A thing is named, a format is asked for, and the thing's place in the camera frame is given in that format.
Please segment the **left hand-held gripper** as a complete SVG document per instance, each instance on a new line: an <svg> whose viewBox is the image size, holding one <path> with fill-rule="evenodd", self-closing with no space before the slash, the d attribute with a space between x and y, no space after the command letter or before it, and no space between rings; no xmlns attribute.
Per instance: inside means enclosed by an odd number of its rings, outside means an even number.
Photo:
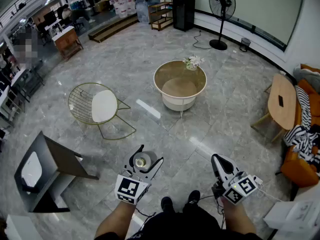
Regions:
<svg viewBox="0 0 320 240"><path fill-rule="evenodd" d="M124 168L129 169L134 167L134 156L142 152L144 145L133 148L124 158ZM148 168L140 169L141 176L132 173L130 170L123 170L117 176L114 194L115 197L125 203L137 205L142 197L148 192L151 183L164 162L164 158L158 158L152 161Z"/></svg>

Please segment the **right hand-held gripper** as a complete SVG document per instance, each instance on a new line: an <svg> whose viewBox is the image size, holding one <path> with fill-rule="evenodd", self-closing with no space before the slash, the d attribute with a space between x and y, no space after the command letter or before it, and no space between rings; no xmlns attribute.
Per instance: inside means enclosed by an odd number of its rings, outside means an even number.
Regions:
<svg viewBox="0 0 320 240"><path fill-rule="evenodd" d="M211 188L216 199L224 197L233 205L238 205L258 189L254 177L240 171L231 158L222 154L213 154L211 164L214 175L218 179Z"/></svg>

